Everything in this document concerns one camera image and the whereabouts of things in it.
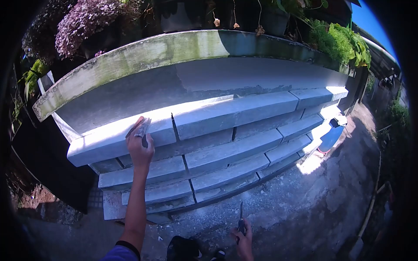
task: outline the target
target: sky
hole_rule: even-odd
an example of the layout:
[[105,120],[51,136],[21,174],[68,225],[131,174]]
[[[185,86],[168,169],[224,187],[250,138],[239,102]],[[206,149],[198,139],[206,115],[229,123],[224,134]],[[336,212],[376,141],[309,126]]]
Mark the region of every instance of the sky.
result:
[[376,40],[385,47],[387,52],[398,60],[385,30],[382,28],[373,12],[368,8],[364,1],[359,0],[359,2],[362,7],[351,4],[353,9],[353,22],[376,38]]

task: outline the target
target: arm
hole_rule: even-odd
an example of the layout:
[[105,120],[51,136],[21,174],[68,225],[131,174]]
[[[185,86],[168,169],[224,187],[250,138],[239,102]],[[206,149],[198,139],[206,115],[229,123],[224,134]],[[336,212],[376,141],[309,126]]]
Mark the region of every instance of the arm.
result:
[[141,137],[134,136],[139,127],[126,138],[126,145],[132,158],[134,171],[132,188],[126,209],[125,229],[119,240],[132,244],[141,252],[147,221],[145,210],[145,182],[155,149],[154,140],[150,134],[146,136],[148,148],[142,146]]

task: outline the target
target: mossy concrete edge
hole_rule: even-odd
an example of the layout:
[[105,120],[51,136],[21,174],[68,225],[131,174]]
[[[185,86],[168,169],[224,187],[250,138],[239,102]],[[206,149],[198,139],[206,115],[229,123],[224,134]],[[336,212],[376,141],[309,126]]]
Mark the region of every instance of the mossy concrete edge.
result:
[[101,85],[167,65],[188,61],[258,57],[304,62],[340,73],[351,69],[308,46],[270,35],[236,30],[196,30],[145,38],[95,57],[59,79],[33,106],[39,121]]

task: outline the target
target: hand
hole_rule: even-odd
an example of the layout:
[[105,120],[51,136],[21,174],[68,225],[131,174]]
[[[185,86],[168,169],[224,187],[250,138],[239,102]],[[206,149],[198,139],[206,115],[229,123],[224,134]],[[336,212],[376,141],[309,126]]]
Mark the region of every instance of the hand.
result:
[[241,258],[242,261],[254,261],[254,257],[252,256],[251,251],[251,243],[252,243],[252,231],[251,231],[251,224],[244,218],[244,226],[245,226],[245,235],[241,232],[238,232],[238,228],[233,228],[231,230],[231,236],[236,241],[237,237],[240,238],[240,243],[237,245],[237,253],[238,256]]
[[[142,121],[144,117],[139,117],[135,124]],[[131,132],[131,134],[126,138],[126,146],[128,147],[129,154],[132,158],[132,163],[135,170],[146,170],[146,175],[148,174],[148,170],[150,167],[151,159],[153,158],[155,148],[154,148],[154,140],[151,138],[151,135],[148,133],[146,135],[146,139],[148,142],[148,148],[142,146],[142,138],[139,136],[135,136],[141,124],[136,127],[136,129]]]

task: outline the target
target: red hose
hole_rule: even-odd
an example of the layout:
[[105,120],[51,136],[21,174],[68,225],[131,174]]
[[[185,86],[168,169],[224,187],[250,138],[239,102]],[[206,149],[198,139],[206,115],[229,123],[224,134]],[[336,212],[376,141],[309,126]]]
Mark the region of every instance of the red hose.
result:
[[322,154],[324,154],[324,155],[326,155],[331,149],[329,149],[327,152],[322,152],[319,148],[317,148],[317,150],[320,152],[320,153],[322,153]]

